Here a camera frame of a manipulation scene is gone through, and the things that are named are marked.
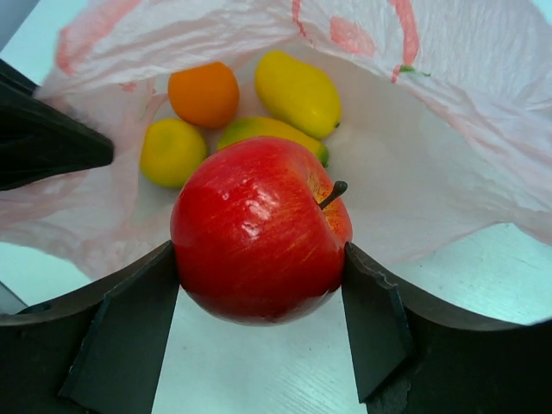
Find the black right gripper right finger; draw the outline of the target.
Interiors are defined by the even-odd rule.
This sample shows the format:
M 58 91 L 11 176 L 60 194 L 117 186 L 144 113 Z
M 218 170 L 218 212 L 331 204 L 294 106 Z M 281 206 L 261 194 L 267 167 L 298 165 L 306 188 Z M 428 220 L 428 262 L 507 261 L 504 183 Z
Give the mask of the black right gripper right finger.
M 370 413 L 548 413 L 551 323 L 485 317 L 348 243 L 342 281 L 356 389 Z

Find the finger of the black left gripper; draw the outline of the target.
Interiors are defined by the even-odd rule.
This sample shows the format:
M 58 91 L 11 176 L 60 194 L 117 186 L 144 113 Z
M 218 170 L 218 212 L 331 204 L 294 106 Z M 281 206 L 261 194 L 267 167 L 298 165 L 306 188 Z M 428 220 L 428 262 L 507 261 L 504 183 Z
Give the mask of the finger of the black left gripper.
M 109 165 L 107 137 L 34 98 L 37 85 L 1 62 L 1 189 Z

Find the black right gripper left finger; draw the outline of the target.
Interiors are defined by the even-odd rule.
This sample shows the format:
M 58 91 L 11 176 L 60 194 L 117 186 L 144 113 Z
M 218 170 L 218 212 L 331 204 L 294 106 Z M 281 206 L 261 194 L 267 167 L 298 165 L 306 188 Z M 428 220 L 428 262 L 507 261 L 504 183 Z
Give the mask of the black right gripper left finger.
M 123 269 L 1 316 L 3 413 L 149 413 L 179 280 L 166 242 Z

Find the red fake apple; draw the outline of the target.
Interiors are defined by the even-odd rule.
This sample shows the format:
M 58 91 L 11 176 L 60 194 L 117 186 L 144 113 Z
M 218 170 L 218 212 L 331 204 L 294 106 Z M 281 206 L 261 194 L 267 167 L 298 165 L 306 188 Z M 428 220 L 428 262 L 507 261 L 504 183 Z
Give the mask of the red fake apple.
M 353 230 L 334 181 L 295 142 L 261 136 L 211 155 L 173 207 L 180 283 L 202 309 L 235 323 L 304 317 L 342 283 Z

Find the pink plastic bag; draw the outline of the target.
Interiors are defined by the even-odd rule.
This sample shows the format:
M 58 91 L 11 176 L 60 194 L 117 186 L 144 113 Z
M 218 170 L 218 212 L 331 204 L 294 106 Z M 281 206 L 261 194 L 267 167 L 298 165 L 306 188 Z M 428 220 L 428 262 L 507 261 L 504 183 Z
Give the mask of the pink plastic bag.
M 330 170 L 386 264 L 495 223 L 551 241 L 551 27 L 530 1 L 91 1 L 36 95 L 106 134 L 109 166 L 6 191 L 1 239 L 100 278 L 168 237 L 138 212 L 139 148 L 170 72 L 294 46 L 337 72 Z

